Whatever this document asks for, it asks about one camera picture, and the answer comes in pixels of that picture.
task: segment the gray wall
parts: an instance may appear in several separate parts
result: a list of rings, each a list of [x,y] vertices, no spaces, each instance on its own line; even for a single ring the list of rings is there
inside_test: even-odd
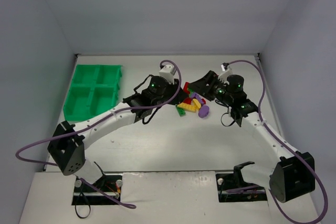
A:
[[[256,53],[289,0],[47,0],[77,53]]]
[[[323,223],[335,223],[336,1],[290,0],[261,59],[285,136],[315,157],[327,188]]]
[[[53,132],[74,65],[45,0],[0,0],[0,222],[15,224],[36,170],[20,147]],[[24,153],[46,157],[46,146]]]

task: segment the green block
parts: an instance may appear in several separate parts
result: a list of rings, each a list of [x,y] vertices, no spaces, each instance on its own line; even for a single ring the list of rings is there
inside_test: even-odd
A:
[[[84,121],[118,101],[121,65],[77,65],[63,107],[67,121]]]
[[[184,116],[184,115],[186,115],[186,114],[185,114],[185,111],[184,111],[183,108],[179,108],[179,107],[177,107],[177,106],[175,106],[175,107],[176,107],[177,112],[179,113],[180,116]]]

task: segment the white panel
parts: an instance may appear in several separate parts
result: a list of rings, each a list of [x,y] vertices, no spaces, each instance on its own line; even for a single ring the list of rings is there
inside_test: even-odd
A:
[[[260,52],[289,0],[47,0],[77,53]]]
[[[15,152],[52,134],[74,66],[45,0],[0,0],[0,217],[19,222],[34,172]],[[23,156],[44,160],[46,146]]]
[[[124,174],[121,200],[137,208],[92,206],[91,215],[85,220],[79,219],[71,206],[74,182],[74,176],[37,173],[20,224],[289,223],[278,213],[272,199],[269,203],[219,203],[214,172]],[[298,221],[316,217],[309,195],[284,204],[284,210]]]
[[[291,0],[262,57],[285,136],[315,158],[335,223],[336,1]],[[321,191],[313,193],[319,212]]]
[[[77,64],[123,65],[119,92],[122,99],[130,96],[133,88],[149,74],[159,74],[159,63],[163,59],[173,60],[178,65],[184,84],[198,80],[209,70],[220,73],[223,62],[237,58],[255,62],[254,56],[80,56]],[[259,73],[246,63],[236,63],[232,70],[245,78],[244,90],[258,103],[262,92]],[[189,112],[181,118],[176,108],[166,105],[150,124],[138,122],[118,129],[91,145],[86,155],[103,170],[114,172],[231,170],[246,161],[274,168],[266,149],[246,131],[238,125],[221,125],[220,116],[226,112],[225,108],[215,102],[207,102],[207,105],[210,114],[205,119]],[[276,129],[267,97],[262,111]],[[231,119],[226,120],[226,124],[231,122]],[[59,169],[49,166],[47,170]]]

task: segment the white table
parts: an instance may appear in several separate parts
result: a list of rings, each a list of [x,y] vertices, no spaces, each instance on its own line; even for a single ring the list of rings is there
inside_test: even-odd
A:
[[[253,56],[79,56],[77,64],[123,65],[119,97],[124,98],[149,73],[157,74],[162,59],[173,60],[179,66],[184,83],[198,80],[209,70],[220,72],[221,63],[238,58],[255,62]],[[262,89],[258,72],[245,63],[234,64],[232,69],[245,78],[244,90],[257,103]],[[289,223],[269,195],[268,202],[218,202],[215,170],[232,170],[245,161],[268,167],[271,162],[263,147],[244,130],[221,125],[219,119],[225,112],[222,107],[214,102],[207,104],[211,113],[206,119],[188,112],[181,118],[173,106],[167,105],[149,125],[137,123],[121,128],[86,151],[103,170],[128,172],[123,177],[122,201],[136,204],[136,210],[93,206],[90,217],[80,220],[71,206],[75,178],[48,166],[47,172],[35,175],[20,224]],[[267,97],[262,111],[277,129]],[[310,195],[290,201],[283,208],[297,221],[317,216]]]

